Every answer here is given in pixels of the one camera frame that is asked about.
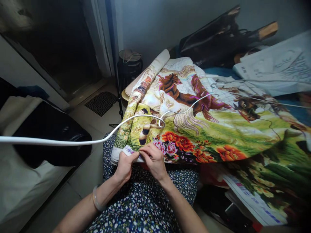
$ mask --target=white cable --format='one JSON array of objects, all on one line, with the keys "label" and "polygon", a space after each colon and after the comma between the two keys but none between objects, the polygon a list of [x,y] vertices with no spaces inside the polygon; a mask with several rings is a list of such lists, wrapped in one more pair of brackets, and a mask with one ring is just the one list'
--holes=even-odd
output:
[{"label": "white cable", "polygon": [[[209,95],[212,95],[212,94],[214,94],[214,93],[209,93],[209,94],[207,94],[206,96],[203,96],[201,99],[204,99],[205,97],[207,97],[207,96],[209,96]],[[188,110],[186,110],[185,112],[178,113],[178,112],[174,112],[174,111],[167,111],[166,113],[164,113],[164,114],[161,116],[161,119],[163,119],[163,117],[165,116],[165,114],[170,113],[170,112],[173,112],[173,113],[176,113],[176,114],[184,114],[184,113],[186,113],[187,111],[189,111],[189,110],[190,110],[198,101],[200,101],[201,99],[198,99],[196,102],[194,102],[194,103],[188,108]]]},{"label": "white cable", "polygon": [[[228,83],[232,83],[232,82],[237,82],[237,81],[243,81],[243,82],[247,82],[247,81],[255,81],[255,82],[275,82],[275,80],[269,80],[269,81],[260,81],[260,80],[254,80],[254,79],[239,79],[239,80],[234,80],[234,81],[230,81],[230,82],[224,82],[224,83],[212,83],[211,84],[211,87],[213,87],[214,84],[228,84]],[[280,80],[282,82],[297,82],[297,83],[307,83],[307,82],[300,82],[300,81],[289,81],[289,80]],[[305,107],[305,106],[300,106],[300,105],[291,105],[291,104],[283,104],[283,103],[279,103],[279,102],[272,102],[272,101],[267,101],[267,100],[261,100],[261,99],[257,99],[257,98],[253,98],[253,97],[248,97],[248,96],[245,96],[245,95],[241,95],[241,94],[237,94],[237,93],[232,93],[231,94],[235,94],[235,95],[240,95],[240,96],[243,96],[245,98],[250,98],[250,99],[255,99],[255,100],[260,100],[260,101],[263,101],[263,102],[267,102],[267,103],[270,103],[270,104],[278,104],[278,105],[285,105],[285,106],[292,106],[292,107],[299,107],[299,108],[305,108],[305,109],[311,109],[311,107]]]},{"label": "white cable", "polygon": [[[210,94],[202,97],[201,99],[203,99],[203,98],[205,98],[211,94],[213,94],[213,93],[210,93]],[[50,139],[0,136],[0,143],[23,144],[23,145],[42,145],[42,146],[85,146],[85,145],[97,144],[97,143],[107,141],[114,134],[114,132],[120,128],[121,125],[123,125],[125,122],[127,122],[127,121],[129,121],[135,117],[153,117],[153,118],[156,118],[159,120],[159,127],[164,128],[165,127],[165,121],[163,120],[163,116],[169,112],[174,112],[174,111],[167,111],[166,113],[164,113],[161,116],[161,118],[159,118],[157,116],[145,115],[145,114],[139,114],[139,115],[131,116],[128,119],[126,119],[124,122],[121,122],[117,127],[115,127],[107,137],[105,137],[104,139],[101,139],[101,140],[96,140],[96,141],[72,142],[72,141],[56,141],[56,140],[50,140]]]},{"label": "white cable", "polygon": [[232,93],[232,94],[234,94],[234,95],[240,95],[240,96],[243,96],[243,97],[245,97],[245,98],[260,100],[260,101],[267,102],[267,103],[270,103],[270,104],[286,105],[286,106],[292,106],[292,107],[300,107],[300,108],[311,109],[311,107],[305,107],[305,106],[299,106],[299,105],[290,105],[290,104],[282,104],[282,103],[279,103],[279,102],[273,102],[273,101],[261,100],[261,99],[257,99],[257,98],[253,98],[253,97],[248,97],[248,96],[246,96],[246,95],[241,95],[241,94],[237,94],[237,93]]},{"label": "white cable", "polygon": [[283,80],[283,79],[280,79],[280,80],[267,80],[267,81],[257,80],[257,79],[238,79],[238,80],[234,80],[234,81],[230,81],[230,82],[223,82],[223,83],[233,83],[233,82],[238,82],[238,81],[242,81],[242,82],[252,81],[252,82],[263,82],[263,83],[265,83],[265,82],[289,82],[289,83],[303,83],[303,84],[311,85],[310,82],[291,81],[291,80]]}]

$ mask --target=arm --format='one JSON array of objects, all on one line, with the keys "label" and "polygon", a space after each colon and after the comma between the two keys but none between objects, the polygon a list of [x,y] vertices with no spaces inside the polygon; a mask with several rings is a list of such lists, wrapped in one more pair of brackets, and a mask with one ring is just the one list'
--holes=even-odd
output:
[{"label": "arm", "polygon": [[[126,156],[123,152],[120,153],[115,174],[96,190],[97,199],[101,206],[105,206],[130,179],[132,162],[136,160],[138,156],[138,152],[130,156]],[[66,214],[53,233],[82,232],[98,214],[99,212],[94,205],[93,194],[91,193]]]},{"label": "arm", "polygon": [[140,148],[140,154],[144,157],[151,174],[164,189],[182,232],[208,232],[197,213],[167,174],[163,153],[155,145],[149,143]]}]

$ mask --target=black bag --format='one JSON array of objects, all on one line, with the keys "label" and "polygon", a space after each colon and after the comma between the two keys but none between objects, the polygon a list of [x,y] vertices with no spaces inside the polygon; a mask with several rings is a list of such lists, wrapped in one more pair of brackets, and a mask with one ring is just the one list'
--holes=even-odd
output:
[{"label": "black bag", "polygon": [[181,39],[179,43],[181,56],[190,57],[202,69],[232,68],[236,54],[247,52],[252,43],[276,33],[276,22],[256,31],[239,30],[235,22],[239,12],[240,5],[237,5],[193,34]]}]

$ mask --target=pink flower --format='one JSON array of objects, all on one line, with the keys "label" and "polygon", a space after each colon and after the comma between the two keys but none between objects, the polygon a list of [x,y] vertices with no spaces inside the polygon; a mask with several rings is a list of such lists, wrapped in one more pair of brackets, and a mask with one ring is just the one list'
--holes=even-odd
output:
[{"label": "pink flower", "polygon": [[163,153],[166,154],[165,146],[161,141],[154,141],[153,144]]},{"label": "pink flower", "polygon": [[169,142],[166,149],[167,149],[167,153],[169,154],[169,156],[174,156],[177,152],[175,143],[173,142]]}]

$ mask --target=tiled floor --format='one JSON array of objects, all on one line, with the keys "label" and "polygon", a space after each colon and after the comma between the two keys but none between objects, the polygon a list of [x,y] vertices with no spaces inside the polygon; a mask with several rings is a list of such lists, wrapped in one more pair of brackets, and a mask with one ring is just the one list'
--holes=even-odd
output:
[{"label": "tiled floor", "polygon": [[[96,94],[102,91],[110,91],[117,95],[112,85],[101,88]],[[121,118],[118,102],[102,117],[85,107],[84,103],[93,97],[94,95],[87,98],[69,115],[91,134],[93,140],[98,140],[102,139],[106,133],[112,131],[113,128],[108,124],[119,124]],[[91,193],[95,185],[102,183],[102,155],[103,144],[92,145],[91,155],[75,171],[39,217],[35,219],[26,231],[27,233],[51,232],[75,204]],[[198,206],[195,207],[195,210],[207,226],[209,232],[231,232],[204,214]]]}]

